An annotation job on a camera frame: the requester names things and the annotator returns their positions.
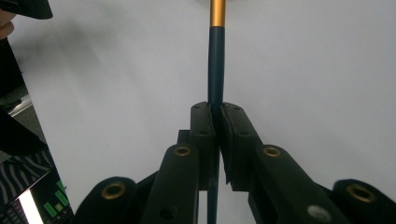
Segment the clamp jaw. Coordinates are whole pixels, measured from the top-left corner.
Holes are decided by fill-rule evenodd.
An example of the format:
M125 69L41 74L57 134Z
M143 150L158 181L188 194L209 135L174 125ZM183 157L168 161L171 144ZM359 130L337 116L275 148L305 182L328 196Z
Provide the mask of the clamp jaw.
M264 145L240 106L221 105L217 132L210 111L207 102L194 105L191 129L179 131L157 173L137 184L122 177L99 183L73 223L197 223L198 192L217 183L218 144L227 182L249 193L257 223L396 223L396 203L378 189L353 179L325 189L285 149ZM210 197L208 214L216 210Z

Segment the white surface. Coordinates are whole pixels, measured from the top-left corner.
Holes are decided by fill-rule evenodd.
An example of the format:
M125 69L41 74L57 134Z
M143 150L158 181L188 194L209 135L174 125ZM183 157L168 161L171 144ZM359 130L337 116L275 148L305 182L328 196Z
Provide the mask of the white surface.
M155 172L189 128L209 1L50 4L53 19L18 17L9 40L76 210L103 179ZM355 178L396 200L395 22L395 1L230 0L225 101L316 182ZM219 223L253 223L247 200L222 185Z

